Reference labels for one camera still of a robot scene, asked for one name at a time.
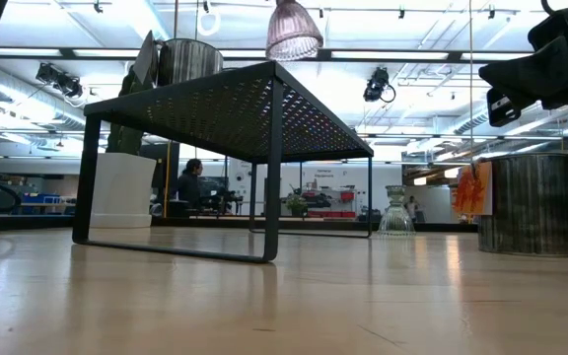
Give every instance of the perforated metal tabletop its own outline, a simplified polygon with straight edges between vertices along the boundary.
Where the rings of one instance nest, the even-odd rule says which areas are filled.
[[[274,80],[283,87],[282,162],[374,155],[353,130],[275,62],[87,105],[85,115],[265,164]]]

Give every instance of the pendant lamp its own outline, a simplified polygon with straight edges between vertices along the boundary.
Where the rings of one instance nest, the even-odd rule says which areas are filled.
[[[268,24],[266,58],[276,61],[317,56],[323,37],[304,7],[295,0],[277,0]]]

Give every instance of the clear glass vase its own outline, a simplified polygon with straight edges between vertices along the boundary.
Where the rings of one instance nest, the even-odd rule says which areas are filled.
[[[378,230],[380,237],[413,237],[415,229],[408,212],[403,206],[404,186],[385,186],[387,196],[390,199],[390,207],[387,208]]]

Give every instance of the corrugated metal cylinder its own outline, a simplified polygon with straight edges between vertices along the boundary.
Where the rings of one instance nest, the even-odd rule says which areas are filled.
[[[222,70],[223,55],[213,46],[193,39],[170,39],[161,50],[157,85],[181,83]]]
[[[520,154],[492,162],[493,215],[479,223],[479,249],[568,256],[568,154]]]

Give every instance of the poster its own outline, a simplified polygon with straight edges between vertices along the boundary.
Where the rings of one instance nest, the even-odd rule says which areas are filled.
[[[457,213],[492,215],[492,163],[465,166],[460,170],[453,208]]]

